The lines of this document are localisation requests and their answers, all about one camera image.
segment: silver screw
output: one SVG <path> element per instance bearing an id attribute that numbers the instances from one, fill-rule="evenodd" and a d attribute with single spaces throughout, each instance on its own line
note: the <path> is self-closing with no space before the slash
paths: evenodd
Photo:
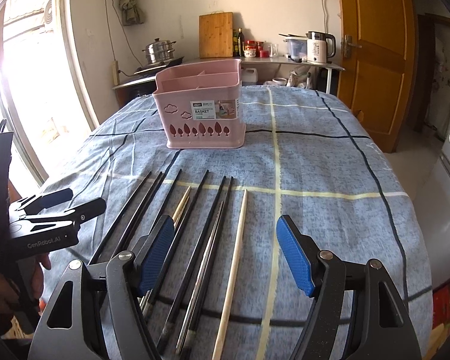
<path id="1" fill-rule="evenodd" d="M 70 264 L 68 264 L 68 268 L 70 269 L 79 269 L 82 266 L 82 262 L 79 259 L 74 259 L 73 261 L 70 261 Z"/>
<path id="2" fill-rule="evenodd" d="M 383 265 L 382 265 L 382 263 L 379 260 L 371 259 L 370 260 L 370 266 L 372 268 L 375 268 L 375 269 L 380 269 L 380 268 L 382 268 Z"/>
<path id="3" fill-rule="evenodd" d="M 118 254 L 118 258 L 122 261 L 126 261 L 132 258 L 132 252 L 126 250 L 126 251 L 121 251 Z"/>
<path id="4" fill-rule="evenodd" d="M 320 251 L 320 257 L 324 260 L 331 260 L 334 257 L 334 254 L 329 250 L 322 250 Z"/>

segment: electric kettle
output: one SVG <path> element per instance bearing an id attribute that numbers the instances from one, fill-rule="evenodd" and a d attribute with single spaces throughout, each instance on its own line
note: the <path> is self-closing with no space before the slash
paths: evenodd
<path id="1" fill-rule="evenodd" d="M 337 52 L 336 40 L 333 35 L 323 32 L 311 31 L 308 33 L 307 40 L 307 59 L 310 62 L 317 62 L 326 64 L 327 59 L 333 57 Z M 327 39 L 331 40 L 331 52 L 329 50 L 329 43 Z"/>

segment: refrigerator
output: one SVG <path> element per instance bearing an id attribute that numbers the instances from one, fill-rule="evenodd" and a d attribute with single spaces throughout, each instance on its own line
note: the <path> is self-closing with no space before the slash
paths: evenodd
<path id="1" fill-rule="evenodd" d="M 450 129 L 413 204 L 430 259 L 432 286 L 437 288 L 450 279 Z"/>

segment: cutting board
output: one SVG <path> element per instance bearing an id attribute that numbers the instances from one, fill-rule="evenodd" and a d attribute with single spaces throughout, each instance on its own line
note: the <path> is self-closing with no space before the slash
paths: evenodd
<path id="1" fill-rule="evenodd" d="M 199 16 L 200 58 L 233 56 L 233 13 Z"/>

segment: basket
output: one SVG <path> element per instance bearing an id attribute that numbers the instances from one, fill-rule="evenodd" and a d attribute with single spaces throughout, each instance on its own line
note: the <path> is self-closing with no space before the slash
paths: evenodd
<path id="1" fill-rule="evenodd" d="M 240 119 L 240 60 L 169 67 L 153 93 L 169 149 L 236 149 L 245 140 Z"/>

